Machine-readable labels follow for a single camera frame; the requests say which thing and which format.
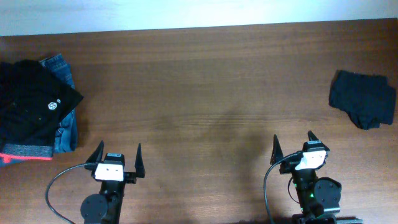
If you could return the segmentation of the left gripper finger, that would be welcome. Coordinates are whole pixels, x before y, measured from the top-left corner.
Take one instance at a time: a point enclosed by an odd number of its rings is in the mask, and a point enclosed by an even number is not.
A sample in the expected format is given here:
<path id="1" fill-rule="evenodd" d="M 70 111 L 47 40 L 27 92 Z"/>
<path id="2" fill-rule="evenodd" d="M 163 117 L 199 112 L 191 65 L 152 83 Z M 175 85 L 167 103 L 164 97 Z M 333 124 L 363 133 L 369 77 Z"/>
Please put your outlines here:
<path id="1" fill-rule="evenodd" d="M 91 156 L 86 160 L 86 163 L 99 163 L 103 157 L 104 142 L 100 141 L 98 147 L 91 154 Z"/>
<path id="2" fill-rule="evenodd" d="M 142 159 L 142 148 L 141 144 L 138 144 L 137 152 L 136 152 L 136 160 L 134 163 L 134 167 L 136 169 L 136 177 L 137 178 L 144 178 L 146 175 L 146 170 L 144 167 L 144 162 Z"/>

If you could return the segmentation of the dark green Nike t-shirt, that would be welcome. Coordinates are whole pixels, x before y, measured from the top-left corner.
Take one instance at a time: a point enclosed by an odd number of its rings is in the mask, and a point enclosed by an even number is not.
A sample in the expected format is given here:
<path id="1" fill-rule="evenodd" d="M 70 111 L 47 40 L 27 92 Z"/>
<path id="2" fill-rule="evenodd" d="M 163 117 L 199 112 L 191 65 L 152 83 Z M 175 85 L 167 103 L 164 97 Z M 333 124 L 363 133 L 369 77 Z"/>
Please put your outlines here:
<path id="1" fill-rule="evenodd" d="M 344 111 L 359 129 L 392 125 L 397 91 L 382 75 L 337 70 L 331 81 L 328 104 Z"/>

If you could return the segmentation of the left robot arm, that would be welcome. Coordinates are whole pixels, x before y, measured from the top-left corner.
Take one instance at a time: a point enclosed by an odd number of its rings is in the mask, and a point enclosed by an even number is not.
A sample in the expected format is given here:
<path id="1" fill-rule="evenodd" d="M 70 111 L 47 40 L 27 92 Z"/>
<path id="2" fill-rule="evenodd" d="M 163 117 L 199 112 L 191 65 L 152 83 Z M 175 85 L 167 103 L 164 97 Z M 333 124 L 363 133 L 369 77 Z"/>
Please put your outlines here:
<path id="1" fill-rule="evenodd" d="M 86 160 L 85 169 L 91 171 L 92 178 L 101 183 L 97 194 L 87 196 L 81 204 L 80 213 L 85 223 L 116 224 L 119 222 L 127 184 L 135 184 L 146 175 L 139 144 L 134 163 L 134 172 L 125 171 L 123 154 L 104 154 L 104 142 Z"/>

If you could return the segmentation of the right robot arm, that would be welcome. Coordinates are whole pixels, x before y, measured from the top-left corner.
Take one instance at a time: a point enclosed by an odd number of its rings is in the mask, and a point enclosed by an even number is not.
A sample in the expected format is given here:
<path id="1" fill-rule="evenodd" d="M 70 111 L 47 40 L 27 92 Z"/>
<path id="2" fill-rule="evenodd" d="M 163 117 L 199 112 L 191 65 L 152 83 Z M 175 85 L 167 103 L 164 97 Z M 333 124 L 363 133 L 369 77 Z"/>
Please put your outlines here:
<path id="1" fill-rule="evenodd" d="M 270 165 L 280 166 L 280 174 L 290 174 L 295 186 L 301 213 L 292 216 L 292 223 L 336 223 L 340 212 L 342 186 L 329 177 L 318 177 L 316 171 L 326 164 L 330 149 L 311 131 L 300 151 L 283 155 L 278 137 L 273 137 Z"/>

